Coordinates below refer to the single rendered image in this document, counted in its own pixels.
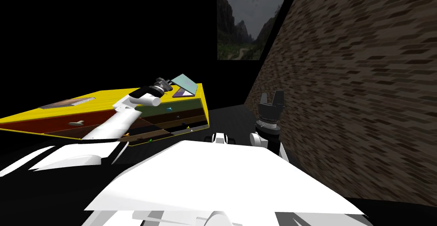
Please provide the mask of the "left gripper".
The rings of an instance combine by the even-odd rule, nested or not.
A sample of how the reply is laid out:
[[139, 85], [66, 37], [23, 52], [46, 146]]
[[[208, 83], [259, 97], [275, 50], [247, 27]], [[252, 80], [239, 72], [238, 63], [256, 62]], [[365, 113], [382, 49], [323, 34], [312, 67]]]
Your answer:
[[165, 80], [163, 78], [157, 78], [156, 82], [154, 83], [154, 88], [157, 90], [166, 93], [173, 90], [173, 87], [171, 86], [171, 82], [169, 80]]

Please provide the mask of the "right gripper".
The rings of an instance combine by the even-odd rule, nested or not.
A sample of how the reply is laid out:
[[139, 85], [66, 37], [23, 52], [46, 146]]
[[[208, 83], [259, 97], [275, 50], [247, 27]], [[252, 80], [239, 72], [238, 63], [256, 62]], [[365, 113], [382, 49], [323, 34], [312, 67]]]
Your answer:
[[279, 121], [284, 109], [284, 91], [276, 90], [273, 104], [268, 104], [268, 94], [262, 93], [259, 104], [259, 119], [261, 121]]

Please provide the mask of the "open grey laptop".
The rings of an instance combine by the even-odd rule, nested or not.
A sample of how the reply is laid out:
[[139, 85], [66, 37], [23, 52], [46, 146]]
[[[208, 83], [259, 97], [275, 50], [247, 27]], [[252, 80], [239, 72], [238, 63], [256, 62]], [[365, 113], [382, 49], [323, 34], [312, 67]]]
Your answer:
[[172, 79], [171, 83], [179, 86], [173, 98], [194, 97], [196, 95], [198, 85], [184, 74]]

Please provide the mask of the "yellow desk with drawers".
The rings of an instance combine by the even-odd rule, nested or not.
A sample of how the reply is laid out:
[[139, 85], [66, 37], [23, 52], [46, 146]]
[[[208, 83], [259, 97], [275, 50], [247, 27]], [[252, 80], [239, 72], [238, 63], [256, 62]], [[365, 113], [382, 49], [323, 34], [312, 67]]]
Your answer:
[[[179, 89], [166, 92], [157, 107], [138, 105], [139, 118], [122, 136], [137, 145], [209, 127], [202, 84], [194, 97], [173, 98]], [[0, 130], [79, 140], [115, 114], [113, 105], [133, 89], [102, 90], [78, 98], [95, 97], [76, 106], [33, 109], [0, 119]]]

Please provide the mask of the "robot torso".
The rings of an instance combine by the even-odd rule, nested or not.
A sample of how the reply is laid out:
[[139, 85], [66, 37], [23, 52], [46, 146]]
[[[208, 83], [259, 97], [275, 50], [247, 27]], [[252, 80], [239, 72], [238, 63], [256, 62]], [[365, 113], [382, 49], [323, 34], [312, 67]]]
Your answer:
[[373, 226], [284, 150], [184, 140], [117, 175], [82, 226]]

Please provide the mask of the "grey flat board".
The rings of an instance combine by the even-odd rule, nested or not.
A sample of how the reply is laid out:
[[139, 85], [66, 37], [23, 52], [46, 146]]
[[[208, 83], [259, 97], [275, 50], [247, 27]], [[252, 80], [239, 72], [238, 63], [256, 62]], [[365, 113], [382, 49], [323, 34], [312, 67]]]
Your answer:
[[39, 107], [40, 109], [53, 109], [53, 108], [61, 108], [61, 107], [69, 107], [83, 104], [85, 102], [89, 102], [94, 100], [95, 97], [87, 97], [87, 98], [78, 98], [78, 99], [67, 99], [59, 102], [55, 102], [52, 104], [44, 105]]

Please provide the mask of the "mountain landscape wall picture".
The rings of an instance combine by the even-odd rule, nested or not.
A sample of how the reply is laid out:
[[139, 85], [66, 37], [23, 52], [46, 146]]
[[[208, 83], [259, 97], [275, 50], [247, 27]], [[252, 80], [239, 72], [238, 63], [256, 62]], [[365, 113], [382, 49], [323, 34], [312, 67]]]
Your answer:
[[260, 60], [284, 0], [216, 0], [218, 60]]

